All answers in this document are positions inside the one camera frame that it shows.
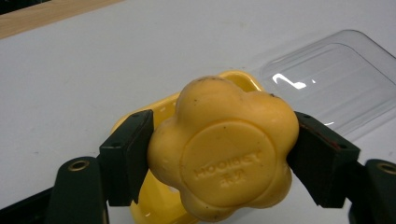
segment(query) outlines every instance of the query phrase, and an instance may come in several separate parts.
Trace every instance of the yellow plastic part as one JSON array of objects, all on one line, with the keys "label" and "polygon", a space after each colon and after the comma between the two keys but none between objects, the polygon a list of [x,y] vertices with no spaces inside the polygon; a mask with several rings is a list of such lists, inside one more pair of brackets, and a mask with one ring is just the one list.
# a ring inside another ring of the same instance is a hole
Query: yellow plastic part
[{"label": "yellow plastic part", "polygon": [[[245,72],[228,71],[219,74],[219,76],[231,80],[243,91],[263,91],[259,82]],[[154,129],[156,129],[165,119],[168,119],[175,114],[175,106],[178,96],[179,93],[173,94],[161,101],[147,105],[125,115],[117,121],[112,132],[116,130],[129,115],[145,109],[152,109],[154,111]],[[192,224],[198,222],[198,219],[190,215],[183,207],[180,201],[179,192],[176,189],[161,183],[154,177],[151,171],[148,171],[140,191],[139,204],[132,203],[131,212],[133,214],[134,221],[137,224]]]},{"label": "yellow plastic part", "polygon": [[220,221],[239,208],[266,208],[286,197],[286,158],[298,131],[294,111],[279,97],[243,91],[223,77],[200,77],[151,136],[148,167],[180,191],[190,214]]}]

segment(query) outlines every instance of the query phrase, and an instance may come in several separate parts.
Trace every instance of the bolt hole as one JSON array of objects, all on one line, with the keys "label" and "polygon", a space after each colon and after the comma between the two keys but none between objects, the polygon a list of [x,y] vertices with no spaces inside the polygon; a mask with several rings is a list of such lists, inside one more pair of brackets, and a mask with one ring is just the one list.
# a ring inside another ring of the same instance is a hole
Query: bolt hole
[{"label": "bolt hole", "polygon": [[382,170],[385,173],[390,175],[396,175],[396,166],[389,163],[380,162],[378,165],[378,169]]},{"label": "bolt hole", "polygon": [[87,168],[90,165],[89,161],[75,161],[69,165],[69,171],[75,172]]}]

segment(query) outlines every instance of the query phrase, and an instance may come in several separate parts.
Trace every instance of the wooden board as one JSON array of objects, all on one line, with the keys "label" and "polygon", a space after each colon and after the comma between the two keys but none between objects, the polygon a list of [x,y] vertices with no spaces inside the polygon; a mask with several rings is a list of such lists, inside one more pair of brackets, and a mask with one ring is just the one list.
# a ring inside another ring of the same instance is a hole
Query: wooden board
[{"label": "wooden board", "polygon": [[0,15],[0,39],[123,0],[51,0]]}]

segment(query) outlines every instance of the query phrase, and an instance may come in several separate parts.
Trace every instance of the black clamp jaw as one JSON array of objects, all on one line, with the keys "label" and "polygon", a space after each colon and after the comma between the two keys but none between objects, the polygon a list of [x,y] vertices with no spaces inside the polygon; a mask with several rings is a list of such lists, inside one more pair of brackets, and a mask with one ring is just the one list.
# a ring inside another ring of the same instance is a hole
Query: black clamp jaw
[{"label": "black clamp jaw", "polygon": [[[288,164],[314,202],[324,208],[342,208],[348,198],[350,223],[396,224],[396,165],[370,160],[363,166],[356,146],[318,120],[296,115],[300,133]],[[39,211],[47,223],[108,223],[107,201],[110,206],[138,203],[149,169],[146,154],[152,132],[151,110],[131,115],[100,146],[97,158],[66,162],[53,189],[1,210],[0,222],[26,211],[37,212],[34,204],[49,201],[47,212]]]},{"label": "black clamp jaw", "polygon": [[296,112],[300,133],[288,155],[291,170],[324,208],[352,202],[351,224],[396,224],[396,165],[358,163],[360,149],[318,120]]}]

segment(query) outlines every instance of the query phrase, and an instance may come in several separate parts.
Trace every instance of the white table surface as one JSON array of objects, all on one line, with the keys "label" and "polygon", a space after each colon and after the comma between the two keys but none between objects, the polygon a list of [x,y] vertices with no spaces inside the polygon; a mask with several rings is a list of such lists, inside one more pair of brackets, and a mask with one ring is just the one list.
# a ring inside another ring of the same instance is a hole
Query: white table surface
[{"label": "white table surface", "polygon": [[[98,155],[120,116],[196,77],[228,69],[256,75],[345,29],[396,55],[395,25],[394,0],[126,0],[2,39],[0,208],[51,187],[64,162]],[[395,115],[385,114],[374,130],[367,124],[354,141],[362,162],[396,162]],[[316,207],[294,178],[281,204],[242,209],[223,223],[341,224],[348,207]],[[128,208],[109,213],[113,224],[133,223]]]}]

